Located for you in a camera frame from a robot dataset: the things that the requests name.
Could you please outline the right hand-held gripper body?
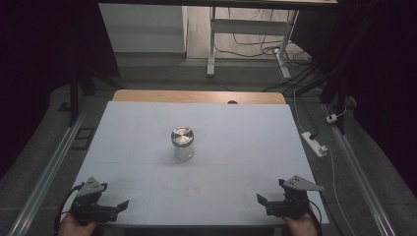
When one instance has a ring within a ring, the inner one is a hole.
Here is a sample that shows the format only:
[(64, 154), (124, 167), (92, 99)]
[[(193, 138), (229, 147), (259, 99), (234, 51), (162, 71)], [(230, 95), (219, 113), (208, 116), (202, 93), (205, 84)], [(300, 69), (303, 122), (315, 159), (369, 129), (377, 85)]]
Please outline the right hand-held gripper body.
[(283, 201), (266, 201), (267, 215), (299, 219), (310, 210), (308, 191), (322, 192), (325, 188), (300, 176), (289, 180), (279, 179), (279, 186), (284, 190)]

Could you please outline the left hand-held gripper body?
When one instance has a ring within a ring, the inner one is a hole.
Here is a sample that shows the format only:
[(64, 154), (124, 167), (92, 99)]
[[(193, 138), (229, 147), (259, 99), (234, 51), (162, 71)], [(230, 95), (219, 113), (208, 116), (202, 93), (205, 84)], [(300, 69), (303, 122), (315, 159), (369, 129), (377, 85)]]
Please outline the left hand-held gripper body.
[(97, 223), (116, 221), (118, 208), (116, 206), (101, 206), (98, 203), (106, 188), (106, 183), (100, 184), (93, 177), (90, 177), (82, 185), (70, 207), (70, 213), (80, 224), (87, 225), (92, 221)]

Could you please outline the clear glass jar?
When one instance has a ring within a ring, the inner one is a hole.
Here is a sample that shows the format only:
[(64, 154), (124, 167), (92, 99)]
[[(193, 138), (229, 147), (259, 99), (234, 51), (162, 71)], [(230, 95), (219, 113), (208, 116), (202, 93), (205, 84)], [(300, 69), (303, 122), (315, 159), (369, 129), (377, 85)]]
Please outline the clear glass jar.
[(195, 155), (194, 146), (192, 143), (177, 144), (174, 143), (174, 156), (180, 161), (187, 161)]

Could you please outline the person's right hand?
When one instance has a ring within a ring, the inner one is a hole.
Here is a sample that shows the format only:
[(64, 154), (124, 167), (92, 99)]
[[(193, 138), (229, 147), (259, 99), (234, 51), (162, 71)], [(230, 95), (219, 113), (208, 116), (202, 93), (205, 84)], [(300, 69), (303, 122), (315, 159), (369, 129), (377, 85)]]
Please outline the person's right hand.
[(308, 213), (299, 219), (285, 216), (282, 220), (287, 224), (291, 236), (318, 236), (315, 221)]

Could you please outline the person's left hand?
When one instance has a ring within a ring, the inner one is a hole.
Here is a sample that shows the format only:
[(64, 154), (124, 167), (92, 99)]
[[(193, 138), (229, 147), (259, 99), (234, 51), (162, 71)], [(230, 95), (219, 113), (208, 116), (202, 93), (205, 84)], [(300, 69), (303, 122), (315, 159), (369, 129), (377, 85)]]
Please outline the person's left hand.
[(96, 222), (90, 222), (85, 226), (80, 225), (79, 222), (68, 213), (60, 223), (58, 236), (91, 236), (96, 226)]

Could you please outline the white power strip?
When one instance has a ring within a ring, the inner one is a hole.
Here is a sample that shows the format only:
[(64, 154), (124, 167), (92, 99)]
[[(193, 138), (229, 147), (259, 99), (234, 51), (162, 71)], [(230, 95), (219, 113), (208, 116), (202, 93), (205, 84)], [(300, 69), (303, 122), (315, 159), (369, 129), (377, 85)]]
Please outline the white power strip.
[(312, 135), (310, 132), (304, 132), (301, 134), (301, 137), (314, 152), (316, 157), (324, 157), (328, 154), (328, 148), (326, 146), (320, 145), (316, 140), (315, 135)]

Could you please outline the black metal stand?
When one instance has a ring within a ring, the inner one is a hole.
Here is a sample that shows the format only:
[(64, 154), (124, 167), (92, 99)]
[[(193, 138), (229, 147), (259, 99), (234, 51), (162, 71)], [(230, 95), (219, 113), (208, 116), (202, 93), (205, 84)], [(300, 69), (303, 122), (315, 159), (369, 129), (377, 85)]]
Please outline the black metal stand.
[(93, 73), (90, 67), (76, 69), (70, 77), (70, 112), (69, 126), (72, 127), (79, 116), (79, 89), (84, 95), (95, 95), (95, 85), (92, 81)]
[(345, 96), (347, 93), (346, 76), (344, 70), (337, 66), (328, 73), (328, 82), (320, 95), (321, 103), (331, 103), (337, 97), (336, 113), (339, 117), (335, 121), (341, 135), (345, 134), (343, 112), (345, 111)]

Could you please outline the wooden table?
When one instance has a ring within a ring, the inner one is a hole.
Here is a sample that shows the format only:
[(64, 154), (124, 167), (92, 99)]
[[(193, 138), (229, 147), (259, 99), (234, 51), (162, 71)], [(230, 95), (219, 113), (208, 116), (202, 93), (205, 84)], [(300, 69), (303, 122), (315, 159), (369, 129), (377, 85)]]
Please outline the wooden table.
[(279, 92), (119, 89), (113, 101), (285, 104)]

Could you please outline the metal floor rail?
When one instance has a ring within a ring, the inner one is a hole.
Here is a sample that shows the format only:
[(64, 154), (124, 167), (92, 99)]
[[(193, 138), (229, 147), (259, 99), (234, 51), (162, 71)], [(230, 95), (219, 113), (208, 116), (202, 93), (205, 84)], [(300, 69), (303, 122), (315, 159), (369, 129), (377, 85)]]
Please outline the metal floor rail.
[(334, 123), (328, 124), (328, 127), (331, 129), (338, 148), (341, 150), (342, 156), (349, 166), (351, 174), (361, 192), (362, 198), (369, 208), (369, 212), (380, 231), (380, 235), (397, 236), (382, 202), (372, 187), (365, 169), (360, 163), (359, 152), (354, 149), (352, 143), (349, 141), (349, 136), (343, 135)]
[(20, 210), (15, 222), (12, 224), (7, 236), (26, 236), (34, 217), (37, 214), (47, 191), (50, 188), (71, 146), (73, 139), (86, 117), (87, 109), (88, 105), (85, 104), (80, 109), (79, 114), (72, 119), (71, 125), (65, 130), (64, 136), (60, 139), (59, 145), (49, 158), (40, 177), (37, 179), (36, 184), (32, 188), (28, 199), (26, 200), (23, 208)]

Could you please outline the black rectangular floor frame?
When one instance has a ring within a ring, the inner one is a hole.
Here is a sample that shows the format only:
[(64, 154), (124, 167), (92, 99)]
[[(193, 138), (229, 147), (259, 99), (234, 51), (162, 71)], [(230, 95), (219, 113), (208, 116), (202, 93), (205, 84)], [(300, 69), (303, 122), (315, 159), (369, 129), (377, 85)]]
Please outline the black rectangular floor frame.
[(92, 142), (95, 128), (80, 128), (74, 137), (70, 149), (87, 150)]

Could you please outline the white desk frame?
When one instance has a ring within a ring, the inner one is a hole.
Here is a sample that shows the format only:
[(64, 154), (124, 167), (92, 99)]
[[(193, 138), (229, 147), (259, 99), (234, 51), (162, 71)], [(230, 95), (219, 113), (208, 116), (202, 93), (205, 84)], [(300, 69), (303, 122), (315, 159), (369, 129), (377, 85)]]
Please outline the white desk frame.
[(273, 53), (278, 63), (279, 72), (283, 79), (290, 79), (291, 75), (284, 60), (286, 46), (290, 39), (298, 12), (296, 10), (288, 11), (288, 20), (286, 22), (273, 21), (252, 21), (252, 20), (231, 20), (218, 19), (216, 17), (216, 8), (209, 9), (209, 50), (207, 75), (214, 76), (214, 40), (217, 33), (237, 33), (237, 34), (258, 34), (258, 35), (276, 35), (282, 36), (282, 43)]

